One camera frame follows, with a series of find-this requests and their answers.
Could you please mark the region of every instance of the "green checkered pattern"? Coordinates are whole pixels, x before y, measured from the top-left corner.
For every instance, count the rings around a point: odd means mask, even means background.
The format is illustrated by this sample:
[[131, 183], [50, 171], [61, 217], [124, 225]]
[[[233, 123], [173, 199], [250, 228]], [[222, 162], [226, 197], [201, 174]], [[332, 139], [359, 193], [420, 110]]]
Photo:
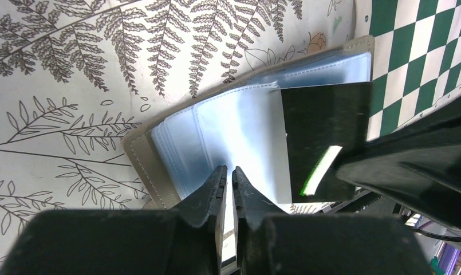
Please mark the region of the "green checkered pattern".
[[369, 139], [394, 131], [461, 84], [461, 0], [373, 0]]

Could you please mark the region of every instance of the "tablecloth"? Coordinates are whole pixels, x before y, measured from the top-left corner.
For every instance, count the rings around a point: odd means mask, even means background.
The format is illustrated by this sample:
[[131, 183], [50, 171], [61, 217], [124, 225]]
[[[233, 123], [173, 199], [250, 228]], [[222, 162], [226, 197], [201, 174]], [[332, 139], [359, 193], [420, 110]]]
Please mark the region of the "tablecloth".
[[0, 266], [39, 211], [150, 199], [120, 146], [145, 119], [369, 33], [370, 139], [461, 94], [460, 0], [0, 3]]

